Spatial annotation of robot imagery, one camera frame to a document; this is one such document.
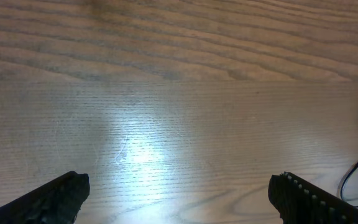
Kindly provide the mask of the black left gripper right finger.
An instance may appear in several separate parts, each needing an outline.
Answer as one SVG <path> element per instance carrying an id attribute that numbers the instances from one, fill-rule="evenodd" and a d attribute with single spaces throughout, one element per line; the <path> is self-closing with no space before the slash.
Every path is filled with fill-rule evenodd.
<path id="1" fill-rule="evenodd" d="M 358 224 L 358 208 L 290 172 L 271 176 L 268 199 L 284 224 Z"/>

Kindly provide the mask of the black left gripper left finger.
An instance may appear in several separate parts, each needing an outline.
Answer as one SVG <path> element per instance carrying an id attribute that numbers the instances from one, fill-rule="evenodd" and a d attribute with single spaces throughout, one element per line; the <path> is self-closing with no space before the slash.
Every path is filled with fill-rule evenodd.
<path id="1" fill-rule="evenodd" d="M 1 206 L 0 224 L 73 224 L 89 195 L 89 175 L 70 171 Z"/>

